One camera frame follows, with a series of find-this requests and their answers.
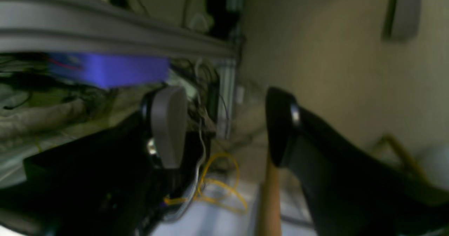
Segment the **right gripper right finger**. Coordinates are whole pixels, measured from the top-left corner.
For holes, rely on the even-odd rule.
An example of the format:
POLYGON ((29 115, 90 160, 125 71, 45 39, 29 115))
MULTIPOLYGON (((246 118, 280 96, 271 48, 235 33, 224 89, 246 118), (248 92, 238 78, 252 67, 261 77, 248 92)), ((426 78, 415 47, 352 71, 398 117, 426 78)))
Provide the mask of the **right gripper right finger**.
POLYGON ((401 173, 350 143, 293 94, 270 87, 271 160, 301 183, 319 236, 422 236, 448 229, 448 192, 401 173))

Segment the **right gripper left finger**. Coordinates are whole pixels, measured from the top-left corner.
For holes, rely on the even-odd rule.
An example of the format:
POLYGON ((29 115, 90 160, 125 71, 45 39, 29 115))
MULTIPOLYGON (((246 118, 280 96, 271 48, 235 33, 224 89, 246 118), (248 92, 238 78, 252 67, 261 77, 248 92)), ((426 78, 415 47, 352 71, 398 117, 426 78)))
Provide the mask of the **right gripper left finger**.
POLYGON ((119 125, 23 160, 1 190, 1 226, 33 236, 131 235, 181 182, 187 127, 181 86, 148 92, 119 125))

